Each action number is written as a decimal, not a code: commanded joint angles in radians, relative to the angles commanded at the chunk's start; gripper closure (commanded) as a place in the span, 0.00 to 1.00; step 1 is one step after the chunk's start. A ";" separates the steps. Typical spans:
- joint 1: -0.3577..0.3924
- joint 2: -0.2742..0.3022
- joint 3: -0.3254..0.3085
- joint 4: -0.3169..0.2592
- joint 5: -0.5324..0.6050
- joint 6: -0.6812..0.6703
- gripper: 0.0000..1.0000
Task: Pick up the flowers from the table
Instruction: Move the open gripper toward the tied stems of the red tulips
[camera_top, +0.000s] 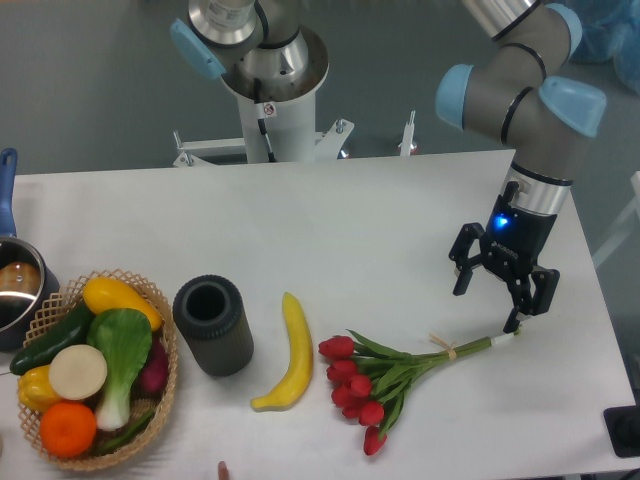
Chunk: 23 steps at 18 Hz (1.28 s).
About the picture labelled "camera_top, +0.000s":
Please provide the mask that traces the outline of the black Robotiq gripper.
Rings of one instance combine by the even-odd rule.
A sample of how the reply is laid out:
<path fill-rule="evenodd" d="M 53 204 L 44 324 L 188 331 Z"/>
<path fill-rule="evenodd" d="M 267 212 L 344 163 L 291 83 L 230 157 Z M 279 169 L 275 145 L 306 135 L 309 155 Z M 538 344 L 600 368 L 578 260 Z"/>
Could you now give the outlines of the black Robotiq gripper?
<path fill-rule="evenodd" d="M 455 263 L 454 296 L 464 295 L 481 262 L 491 273 L 505 281 L 513 308 L 503 327 L 505 334 L 514 333 L 521 322 L 531 316 L 546 313 L 551 305 L 560 272 L 534 268 L 556 215 L 538 215 L 511 206 L 499 195 L 486 225 L 467 223 L 461 229 L 449 251 Z M 481 253 L 471 255 L 471 247 L 480 239 Z"/>

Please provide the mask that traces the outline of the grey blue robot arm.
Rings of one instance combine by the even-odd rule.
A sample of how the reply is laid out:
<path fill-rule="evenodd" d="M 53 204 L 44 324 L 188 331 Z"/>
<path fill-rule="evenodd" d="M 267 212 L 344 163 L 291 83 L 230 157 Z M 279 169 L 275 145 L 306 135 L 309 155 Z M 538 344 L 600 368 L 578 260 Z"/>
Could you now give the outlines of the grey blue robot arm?
<path fill-rule="evenodd" d="M 464 225 L 449 256 L 456 294 L 477 267 L 502 280 L 513 307 L 514 332 L 549 309 L 556 270 L 538 258 L 570 192 L 605 107 L 602 91 L 558 76 L 582 38 L 578 16 L 539 1 L 469 1 L 467 10 L 496 43 L 484 67 L 456 65 L 435 95 L 440 119 L 500 141 L 515 153 L 485 224 Z M 333 159 L 350 134 L 339 120 L 315 127 L 315 94 L 328 72 L 327 50 L 302 25 L 296 1 L 193 1 L 172 23 L 185 61 L 221 79 L 237 100 L 251 163 Z"/>

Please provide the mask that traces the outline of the fingertip at bottom edge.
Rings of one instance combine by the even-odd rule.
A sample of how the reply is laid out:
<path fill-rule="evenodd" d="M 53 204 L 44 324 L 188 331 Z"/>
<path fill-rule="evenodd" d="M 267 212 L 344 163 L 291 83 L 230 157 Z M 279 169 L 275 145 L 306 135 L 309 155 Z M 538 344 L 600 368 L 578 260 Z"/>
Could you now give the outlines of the fingertip at bottom edge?
<path fill-rule="evenodd" d="M 217 474 L 219 480 L 230 480 L 230 473 L 227 464 L 220 461 L 217 465 Z"/>

